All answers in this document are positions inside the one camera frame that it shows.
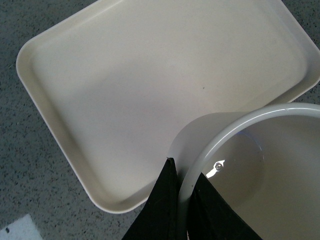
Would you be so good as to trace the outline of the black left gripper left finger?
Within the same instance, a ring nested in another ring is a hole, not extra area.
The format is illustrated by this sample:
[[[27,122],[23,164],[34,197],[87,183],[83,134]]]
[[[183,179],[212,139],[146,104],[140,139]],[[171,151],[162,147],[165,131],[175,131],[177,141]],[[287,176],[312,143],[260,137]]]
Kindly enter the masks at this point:
[[[124,240],[176,240],[178,238],[178,176],[168,157],[139,215]]]

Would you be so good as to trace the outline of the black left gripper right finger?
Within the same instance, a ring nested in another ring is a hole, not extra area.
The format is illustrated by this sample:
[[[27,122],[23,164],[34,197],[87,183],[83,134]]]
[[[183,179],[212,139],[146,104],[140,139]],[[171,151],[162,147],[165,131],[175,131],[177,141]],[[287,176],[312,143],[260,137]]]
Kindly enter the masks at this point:
[[[192,192],[187,213],[190,240],[260,240],[227,204],[204,174]]]

